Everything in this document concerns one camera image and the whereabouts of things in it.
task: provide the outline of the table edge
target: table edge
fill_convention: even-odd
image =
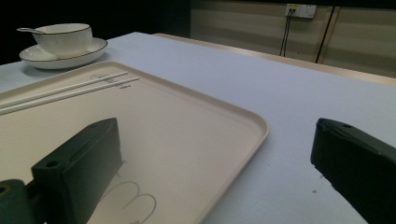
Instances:
[[[396,78],[393,77],[384,77],[380,75],[375,75],[375,74],[370,74],[370,73],[364,73],[364,72],[359,72],[359,71],[354,71],[354,70],[349,70],[345,68],[339,68],[339,67],[333,67],[325,64],[319,64],[319,63],[311,63],[311,62],[306,62],[306,61],[301,61],[301,60],[296,60],[296,59],[291,59],[291,58],[285,58],[281,56],[276,56],[268,53],[262,53],[254,50],[249,50],[249,49],[240,49],[236,47],[230,47],[226,45],[221,45],[221,44],[214,44],[210,42],[205,42],[202,40],[196,40],[196,39],[191,39],[191,38],[186,38],[186,37],[181,37],[181,36],[176,36],[176,35],[168,35],[168,34],[163,34],[163,33],[157,33],[154,34],[156,36],[161,36],[169,39],[174,39],[177,41],[182,41],[190,44],[195,44],[195,45],[200,45],[200,46],[205,46],[205,47],[210,47],[214,49],[224,49],[228,50],[231,52],[239,53],[239,54],[245,54],[248,56],[252,57],[257,57],[257,58],[262,58],[278,63],[286,63],[290,65],[295,65],[295,66],[300,66],[308,69],[314,69],[320,72],[326,72],[326,73],[331,73],[335,75],[340,75],[344,77],[354,77],[356,79],[360,80],[365,80],[369,82],[374,82],[378,84],[383,84],[383,85],[388,85],[388,86],[395,86],[396,87]]]

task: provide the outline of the power outlet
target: power outlet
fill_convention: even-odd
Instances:
[[[285,16],[290,15],[290,10],[291,10],[292,17],[298,17],[300,15],[300,5],[299,4],[287,4]]]
[[[299,17],[301,18],[314,18],[317,6],[315,5],[301,5]]]

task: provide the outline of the dark background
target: dark background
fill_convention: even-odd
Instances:
[[[20,61],[19,53],[36,42],[20,27],[88,23],[94,37],[109,39],[132,32],[190,37],[190,0],[13,1],[0,14],[0,64]]]

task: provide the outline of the white plate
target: white plate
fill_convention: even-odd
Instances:
[[[32,46],[21,51],[20,58],[27,64],[37,68],[44,69],[62,69],[77,67],[99,58],[106,49],[107,41],[100,38],[94,38],[92,44],[81,55],[75,57],[58,58],[55,55],[49,54],[38,45]]]

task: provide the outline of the white bowl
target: white bowl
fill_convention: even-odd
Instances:
[[[92,28],[84,23],[64,23],[36,28],[44,34],[33,34],[38,46],[58,57],[80,55],[92,44]]]

